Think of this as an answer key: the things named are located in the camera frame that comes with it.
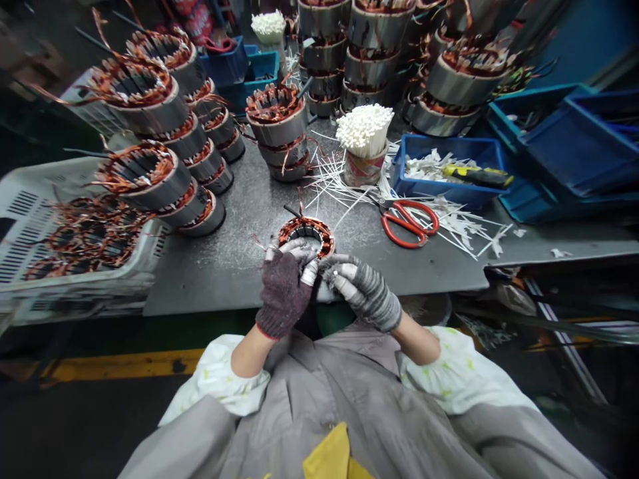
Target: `scissors handle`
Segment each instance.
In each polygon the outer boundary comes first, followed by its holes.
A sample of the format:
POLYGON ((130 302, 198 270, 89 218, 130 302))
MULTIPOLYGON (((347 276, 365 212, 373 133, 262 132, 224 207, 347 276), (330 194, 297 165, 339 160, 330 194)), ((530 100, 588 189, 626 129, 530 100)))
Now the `scissors handle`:
POLYGON ((393 243, 404 248, 417 249, 426 244, 429 236, 437 233, 437 230, 439 229, 439 218, 433 210, 428 208, 428 206, 421 203, 412 202, 410 200, 399 200, 393 203, 393 208, 396 208, 397 211, 399 211, 399 213, 403 216, 403 218, 398 218, 390 214, 388 211, 384 212, 381 216, 381 224, 384 227, 384 231, 393 243), (433 227, 430 230, 424 228, 415 220, 415 218, 413 218, 413 216, 406 210, 406 208, 417 208, 418 210, 426 213, 429 218, 431 218, 433 227), (393 223, 400 225, 405 230, 415 234, 419 238, 419 241, 417 243, 411 243, 409 241, 404 241, 403 239, 398 238, 391 230, 391 227, 388 223, 389 221, 392 221, 393 223))
POLYGON ((406 219, 407 222, 409 222, 411 225, 415 226, 416 228, 419 228, 422 234, 425 234, 426 236, 432 236, 436 234, 437 231, 439 230, 439 218, 437 217, 435 212, 431 210, 425 204, 417 203, 411 200, 399 200, 393 203, 393 208, 399 210, 399 212, 406 219), (411 215, 406 210, 406 208, 415 208, 417 210, 421 210, 422 212, 426 213, 428 217, 431 218, 431 221, 433 222, 433 227, 430 230, 425 229, 421 224, 419 224, 415 220, 415 218, 413 218, 413 215, 411 215))
POLYGON ((424 229, 421 226, 420 227, 414 226, 413 224, 407 223, 399 218, 396 218, 395 216, 389 213, 384 213, 382 215, 381 225, 384 227, 384 231, 386 232, 388 237, 391 239, 391 241, 397 245, 400 245, 401 247, 405 247, 409 249, 417 249, 418 247, 424 246, 426 244, 426 240, 428 239, 428 237, 424 233, 424 229), (393 233, 393 230, 391 230, 391 226, 388 224, 388 221, 392 221, 393 223, 400 225, 405 230, 408 230, 411 233, 414 233, 419 238, 419 241, 417 243, 411 243, 410 241, 404 241, 403 239, 398 238, 393 233))

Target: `yellow floor stripe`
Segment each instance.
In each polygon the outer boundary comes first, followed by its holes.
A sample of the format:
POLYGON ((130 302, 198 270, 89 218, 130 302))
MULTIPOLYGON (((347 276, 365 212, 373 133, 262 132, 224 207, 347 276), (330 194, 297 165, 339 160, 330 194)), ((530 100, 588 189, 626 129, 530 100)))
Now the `yellow floor stripe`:
MULTIPOLYGON (((117 356, 62 359, 49 364, 43 377, 54 368, 51 378, 69 381, 99 381, 102 379, 133 379, 151 376, 191 375, 204 349, 160 351, 117 356)), ((16 381, 26 381, 35 370, 36 362, 25 360, 0 361, 0 372, 16 381)))

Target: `gray knit glove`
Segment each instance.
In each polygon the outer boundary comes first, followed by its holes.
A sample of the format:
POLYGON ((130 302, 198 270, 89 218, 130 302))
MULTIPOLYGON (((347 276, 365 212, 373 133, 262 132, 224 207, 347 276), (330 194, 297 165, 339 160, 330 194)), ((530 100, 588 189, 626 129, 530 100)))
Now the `gray knit glove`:
POLYGON ((305 238, 296 238, 280 247, 273 237, 266 248, 262 268, 264 302, 255 322, 259 330, 271 339, 286 336, 306 310, 313 283, 318 275, 317 251, 305 238))
POLYGON ((380 272, 349 255, 329 256, 319 268, 324 280, 344 296, 359 318, 382 333, 399 326, 401 305, 380 272))

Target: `blue plastic bin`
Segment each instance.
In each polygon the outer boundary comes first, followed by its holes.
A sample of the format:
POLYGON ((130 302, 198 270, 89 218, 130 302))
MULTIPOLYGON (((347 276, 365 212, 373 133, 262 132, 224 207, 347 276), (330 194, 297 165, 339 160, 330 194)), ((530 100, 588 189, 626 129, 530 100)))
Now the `blue plastic bin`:
POLYGON ((604 212, 639 206, 639 193, 625 193, 592 198, 579 198, 547 175, 521 147, 506 138, 502 128, 480 120, 469 133, 482 138, 497 137, 501 141, 506 171, 515 179, 510 191, 499 197, 508 213, 520 223, 541 224, 560 220, 586 218, 604 212))
POLYGON ((246 52, 247 55, 255 55, 256 53, 260 52, 260 49, 258 48, 257 45, 251 45, 250 43, 246 43, 244 45, 244 51, 246 52))
MULTIPOLYGON (((489 103, 486 118, 491 122, 493 128, 498 130, 515 148, 525 148, 521 140, 525 133, 522 133, 521 129, 508 119, 508 115, 515 114, 526 118, 530 111, 540 106, 544 106, 549 110, 556 110, 559 109, 564 98, 594 93, 594 90, 582 83, 562 84, 512 93, 500 96, 489 103)), ((537 128, 541 128, 547 120, 548 118, 542 121, 529 134, 534 133, 537 128)))
POLYGON ((413 180, 404 176, 406 155, 410 158, 423 158, 433 148, 444 157, 449 152, 458 160, 470 158, 482 168, 503 170, 501 146, 498 141, 486 138, 431 138, 429 136, 405 134, 401 137, 401 146, 393 163, 393 189, 400 196, 438 196, 452 202, 464 204, 468 210, 479 210, 495 196, 508 190, 484 188, 472 184, 457 184, 426 180, 413 180))
POLYGON ((257 89, 264 90, 267 84, 276 83, 280 69, 280 54, 276 51, 250 55, 250 65, 244 83, 223 86, 218 93, 228 100, 229 110, 236 115, 246 114, 246 97, 257 89))
POLYGON ((522 137, 530 153, 582 198, 639 182, 639 146, 600 115, 639 109, 639 90, 567 98, 543 125, 522 137))
POLYGON ((204 71, 218 88, 242 83, 248 69, 248 55, 244 50, 244 39, 235 37, 238 44, 228 53, 200 55, 204 71))

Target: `work table surface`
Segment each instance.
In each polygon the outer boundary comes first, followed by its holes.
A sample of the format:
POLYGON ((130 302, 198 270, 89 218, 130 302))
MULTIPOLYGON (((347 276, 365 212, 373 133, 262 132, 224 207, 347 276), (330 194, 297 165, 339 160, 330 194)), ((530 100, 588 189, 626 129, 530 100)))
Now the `work table surface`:
MULTIPOLYGON (((321 120, 309 127, 308 133, 318 139, 329 156, 343 154, 334 140, 313 134, 312 130, 334 137, 335 126, 321 120)), ((205 238, 171 236, 165 254, 156 272, 144 315, 167 315, 198 311, 243 309, 261 305, 261 266, 264 251, 252 235, 263 245, 269 237, 292 218, 283 205, 299 207, 298 185, 283 184, 271 179, 258 147, 244 139, 244 157, 230 165, 235 175, 233 186, 220 196, 226 206, 226 220, 222 227, 205 238)), ((308 142, 311 154, 315 144, 308 142)), ((311 202, 316 193, 302 188, 304 204, 311 202)), ((318 218, 333 227, 346 212, 346 207, 329 195, 322 194, 305 215, 318 218)), ((521 227, 495 200, 482 210, 487 220, 514 226, 501 240, 503 254, 496 258, 492 250, 478 261, 455 248, 438 235, 431 237, 421 249, 404 249, 392 243, 385 235, 379 210, 371 204, 357 204, 339 227, 333 231, 335 250, 361 258, 380 270, 388 286, 398 295, 468 291, 488 287, 484 268, 532 263, 552 263, 597 259, 639 254, 639 242, 622 226, 604 222, 560 222, 542 226, 521 227), (519 238, 513 230, 527 232, 519 238), (553 248, 567 251, 571 256, 557 259, 553 248)), ((414 241, 414 237, 405 236, 414 241)), ((479 252, 487 240, 474 240, 479 252)), ((334 299, 323 283, 318 301, 334 299)))

